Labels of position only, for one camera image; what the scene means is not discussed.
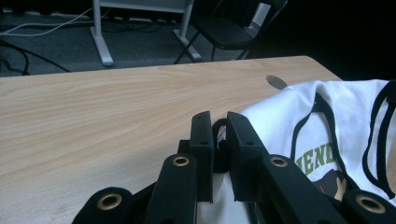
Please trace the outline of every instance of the wooden table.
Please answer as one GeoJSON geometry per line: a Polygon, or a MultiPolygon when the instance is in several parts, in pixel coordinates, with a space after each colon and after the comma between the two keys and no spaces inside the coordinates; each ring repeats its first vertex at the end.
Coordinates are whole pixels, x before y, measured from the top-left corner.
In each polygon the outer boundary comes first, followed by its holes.
{"type": "Polygon", "coordinates": [[[71,223],[100,189],[138,192],[193,115],[273,95],[268,75],[338,79],[304,56],[0,78],[0,223],[71,223]]]}

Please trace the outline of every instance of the white desk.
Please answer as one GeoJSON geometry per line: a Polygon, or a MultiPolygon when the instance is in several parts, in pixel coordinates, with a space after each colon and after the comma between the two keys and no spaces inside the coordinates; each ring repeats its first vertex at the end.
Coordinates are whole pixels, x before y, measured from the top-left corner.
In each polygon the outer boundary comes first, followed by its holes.
{"type": "MultiPolygon", "coordinates": [[[[174,33],[178,40],[186,46],[188,40],[185,36],[189,25],[193,2],[193,0],[93,0],[94,26],[91,28],[91,31],[103,65],[112,66],[114,61],[102,36],[100,7],[119,7],[183,13],[180,30],[174,30],[174,33]]],[[[193,47],[189,48],[189,52],[195,59],[200,60],[201,56],[193,47]]]]}

